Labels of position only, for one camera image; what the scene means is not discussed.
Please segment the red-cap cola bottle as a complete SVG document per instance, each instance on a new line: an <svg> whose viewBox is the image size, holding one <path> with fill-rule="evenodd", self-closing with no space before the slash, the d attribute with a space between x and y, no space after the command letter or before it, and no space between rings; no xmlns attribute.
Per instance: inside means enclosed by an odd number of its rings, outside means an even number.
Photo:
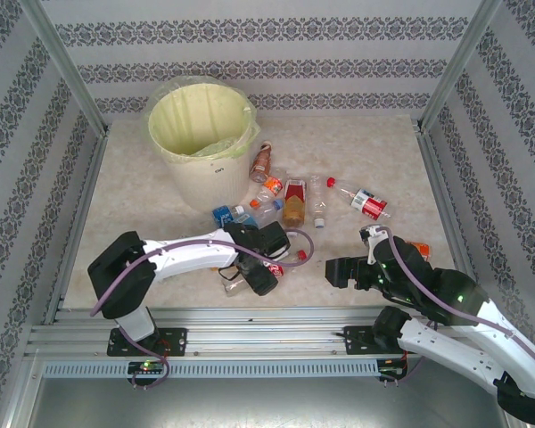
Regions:
<svg viewBox="0 0 535 428"><path fill-rule="evenodd" d="M256 268L248 277L236 266L219 272L221 283L228 297L233 297L244 290L251 290L259 296L264 296L276 288L284 273L284 267L265 261L262 261L262 268Z"/></svg>

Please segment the orange fruit-print label bottle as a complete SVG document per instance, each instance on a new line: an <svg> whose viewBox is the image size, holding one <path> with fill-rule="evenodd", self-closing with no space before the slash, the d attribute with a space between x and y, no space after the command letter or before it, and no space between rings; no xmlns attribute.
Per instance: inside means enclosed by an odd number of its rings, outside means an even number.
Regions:
<svg viewBox="0 0 535 428"><path fill-rule="evenodd" d="M425 262L429 262L432 256L432 248L427 243L407 241L407 244L412 248L410 251L411 259L421 257Z"/></svg>

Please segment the blue-cap bottle light-blue label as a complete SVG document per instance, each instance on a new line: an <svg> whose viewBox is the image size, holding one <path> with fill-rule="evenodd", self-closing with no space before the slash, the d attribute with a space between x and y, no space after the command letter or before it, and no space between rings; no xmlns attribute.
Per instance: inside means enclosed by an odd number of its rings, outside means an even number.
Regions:
<svg viewBox="0 0 535 428"><path fill-rule="evenodd" d="M241 221L245 225L255 226L258 229L261 229L276 221L278 212L283 207L284 201L275 199L260 205L257 209L250 208L249 210L246 210L241 217Z"/></svg>

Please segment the clear unlabelled white-cap bottle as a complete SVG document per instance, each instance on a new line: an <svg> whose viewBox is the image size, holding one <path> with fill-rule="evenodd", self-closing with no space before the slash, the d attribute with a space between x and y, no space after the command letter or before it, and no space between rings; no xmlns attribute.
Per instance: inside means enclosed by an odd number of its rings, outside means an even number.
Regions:
<svg viewBox="0 0 535 428"><path fill-rule="evenodd" d="M325 227L326 214L326 184L325 180L318 175L310 178L310 208L314 227L323 229Z"/></svg>

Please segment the white-cap bottle blue label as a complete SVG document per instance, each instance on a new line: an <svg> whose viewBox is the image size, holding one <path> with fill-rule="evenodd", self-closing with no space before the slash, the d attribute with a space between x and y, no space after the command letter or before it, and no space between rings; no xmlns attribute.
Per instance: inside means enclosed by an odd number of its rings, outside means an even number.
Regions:
<svg viewBox="0 0 535 428"><path fill-rule="evenodd" d="M219 228L234 223L238 218L245 214L245 209L241 205L222 205L212 211L213 219Z"/></svg>

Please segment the red-cap bottle red-white label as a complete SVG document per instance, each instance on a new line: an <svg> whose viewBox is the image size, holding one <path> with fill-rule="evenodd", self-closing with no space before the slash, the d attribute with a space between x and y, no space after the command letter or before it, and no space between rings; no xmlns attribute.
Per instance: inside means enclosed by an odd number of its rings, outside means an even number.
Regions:
<svg viewBox="0 0 535 428"><path fill-rule="evenodd" d="M392 206L364 187L334 177L327 178L326 185L352 209L372 220L385 221L392 217Z"/></svg>

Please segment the amber tea bottle red label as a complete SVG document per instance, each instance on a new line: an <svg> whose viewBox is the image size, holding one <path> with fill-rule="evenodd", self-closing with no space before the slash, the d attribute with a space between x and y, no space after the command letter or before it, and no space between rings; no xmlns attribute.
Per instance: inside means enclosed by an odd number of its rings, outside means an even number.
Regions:
<svg viewBox="0 0 535 428"><path fill-rule="evenodd" d="M284 189L282 221L286 227L300 227L305 221L307 184L302 179L288 179Z"/></svg>

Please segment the clear bottle green label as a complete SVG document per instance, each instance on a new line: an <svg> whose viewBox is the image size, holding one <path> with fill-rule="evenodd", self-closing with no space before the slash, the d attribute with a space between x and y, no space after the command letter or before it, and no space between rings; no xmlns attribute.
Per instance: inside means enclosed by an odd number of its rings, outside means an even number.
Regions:
<svg viewBox="0 0 535 428"><path fill-rule="evenodd" d="M216 143L209 144L203 148L201 148L199 151L191 154L191 157L209 157L214 156L217 154L220 154L228 149L230 149L233 145L237 143L236 137L229 137L224 138Z"/></svg>

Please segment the cream plastic bin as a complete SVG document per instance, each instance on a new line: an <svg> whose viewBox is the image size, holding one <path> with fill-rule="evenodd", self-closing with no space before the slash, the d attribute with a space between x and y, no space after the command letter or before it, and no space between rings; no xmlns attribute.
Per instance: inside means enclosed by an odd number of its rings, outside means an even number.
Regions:
<svg viewBox="0 0 535 428"><path fill-rule="evenodd" d="M158 155L169 167L183 201L195 210L211 211L221 205L235 205L247 194L250 147L235 159L198 160L180 164L169 163Z"/></svg>

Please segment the orange-cap orange-label clear bottle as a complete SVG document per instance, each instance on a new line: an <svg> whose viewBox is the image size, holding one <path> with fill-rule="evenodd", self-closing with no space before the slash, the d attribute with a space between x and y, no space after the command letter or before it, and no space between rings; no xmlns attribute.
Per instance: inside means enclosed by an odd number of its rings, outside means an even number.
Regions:
<svg viewBox="0 0 535 428"><path fill-rule="evenodd" d="M275 199L284 189L287 177L286 169L272 169L257 195L250 201L250 207L256 210L264 203Z"/></svg>

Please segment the small controller board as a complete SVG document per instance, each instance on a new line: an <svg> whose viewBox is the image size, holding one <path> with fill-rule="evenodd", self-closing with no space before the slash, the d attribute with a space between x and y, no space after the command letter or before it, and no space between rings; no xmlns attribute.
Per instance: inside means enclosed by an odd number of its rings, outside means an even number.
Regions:
<svg viewBox="0 0 535 428"><path fill-rule="evenodd" d="M407 375L408 363L407 358L388 358L378 359L377 367L380 379L387 382L399 381Z"/></svg>
<svg viewBox="0 0 535 428"><path fill-rule="evenodd" d="M148 375L159 376L164 375L165 365L160 361L137 361L128 363L128 375Z"/></svg>

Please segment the brown coffee bottle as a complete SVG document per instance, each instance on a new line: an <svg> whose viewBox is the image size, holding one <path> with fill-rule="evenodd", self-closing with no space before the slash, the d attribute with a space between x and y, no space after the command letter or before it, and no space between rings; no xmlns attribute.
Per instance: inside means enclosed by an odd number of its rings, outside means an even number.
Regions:
<svg viewBox="0 0 535 428"><path fill-rule="evenodd" d="M264 183L271 166L272 143L264 140L259 148L250 170L250 179L255 183Z"/></svg>

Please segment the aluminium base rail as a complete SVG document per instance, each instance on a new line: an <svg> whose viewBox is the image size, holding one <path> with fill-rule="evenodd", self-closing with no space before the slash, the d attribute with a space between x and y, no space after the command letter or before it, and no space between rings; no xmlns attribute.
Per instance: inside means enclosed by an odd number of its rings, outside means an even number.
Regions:
<svg viewBox="0 0 535 428"><path fill-rule="evenodd" d="M154 309L158 327L187 331L188 359L290 359L344 356L338 334L347 325L372 325L378 307L280 309ZM106 358L115 326L84 310L61 310L50 325L31 327L25 358Z"/></svg>

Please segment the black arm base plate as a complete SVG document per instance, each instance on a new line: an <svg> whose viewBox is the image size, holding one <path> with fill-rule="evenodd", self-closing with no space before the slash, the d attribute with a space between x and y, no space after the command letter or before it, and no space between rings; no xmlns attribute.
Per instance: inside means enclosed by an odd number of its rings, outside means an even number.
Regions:
<svg viewBox="0 0 535 428"><path fill-rule="evenodd" d="M142 339L138 345L154 354L165 357L183 357L187 343L185 328L157 328L153 334ZM111 330L106 353L109 357L140 357L147 353L131 344L119 330Z"/></svg>
<svg viewBox="0 0 535 428"><path fill-rule="evenodd" d="M370 325L347 325L339 333L348 355L402 354L396 339L375 335Z"/></svg>

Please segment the aluminium side rail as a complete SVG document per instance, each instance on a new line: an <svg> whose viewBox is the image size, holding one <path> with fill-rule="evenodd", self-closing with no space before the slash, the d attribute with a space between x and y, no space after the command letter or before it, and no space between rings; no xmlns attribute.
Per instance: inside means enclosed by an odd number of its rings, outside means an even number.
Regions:
<svg viewBox="0 0 535 428"><path fill-rule="evenodd" d="M75 209L73 222L68 234L68 240L64 247L60 266L53 282L53 288L46 303L42 319L43 325L51 325L54 322L60 303L64 300L65 293L69 286L81 236L86 224L87 213L95 191L95 184L103 163L103 156L109 134L110 131L107 130L103 136L98 138L95 149L91 153L84 181L80 188L78 205Z"/></svg>
<svg viewBox="0 0 535 428"><path fill-rule="evenodd" d="M431 184L434 200L436 201L440 221L454 265L457 270L468 274L471 278L475 278L475 273L467 254L457 217L451 204L449 192L445 185L439 162L435 156L432 142L429 136L420 130L416 132L416 139L423 157L425 170Z"/></svg>

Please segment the aluminium frame post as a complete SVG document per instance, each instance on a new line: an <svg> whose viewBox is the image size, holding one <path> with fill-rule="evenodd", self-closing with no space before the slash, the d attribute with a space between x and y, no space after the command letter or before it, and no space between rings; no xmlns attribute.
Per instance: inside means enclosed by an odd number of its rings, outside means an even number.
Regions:
<svg viewBox="0 0 535 428"><path fill-rule="evenodd" d="M80 110L86 116L97 136L105 136L108 125L97 107L93 96L89 93L78 68L71 59L62 39L48 17L40 0L18 0L21 8L28 17L32 28L37 32L42 44L49 53L57 70L61 73L73 96L76 98Z"/></svg>
<svg viewBox="0 0 535 428"><path fill-rule="evenodd" d="M456 51L451 57L448 66L442 73L440 82L435 87L432 96L427 103L424 113L417 121L421 133L430 129L433 122L447 101L452 88L456 84L463 69L469 62L475 47L479 43L486 28L490 25L496 11L502 4L502 0L481 0L475 14L465 30Z"/></svg>

